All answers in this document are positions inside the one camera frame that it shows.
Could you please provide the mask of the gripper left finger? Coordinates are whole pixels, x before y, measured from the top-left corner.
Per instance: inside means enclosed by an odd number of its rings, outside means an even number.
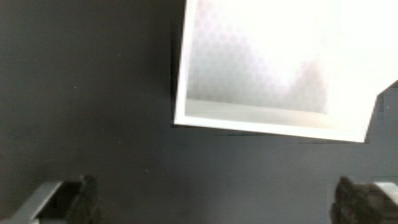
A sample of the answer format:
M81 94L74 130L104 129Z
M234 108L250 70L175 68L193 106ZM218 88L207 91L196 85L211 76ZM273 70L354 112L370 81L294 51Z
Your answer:
M45 182L6 224L104 224L95 177Z

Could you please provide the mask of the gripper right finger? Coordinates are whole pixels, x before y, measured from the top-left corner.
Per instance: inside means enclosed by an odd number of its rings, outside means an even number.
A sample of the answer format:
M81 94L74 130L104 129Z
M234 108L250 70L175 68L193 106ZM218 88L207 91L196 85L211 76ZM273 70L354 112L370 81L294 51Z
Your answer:
M333 224L398 224L398 184L340 179L331 206Z

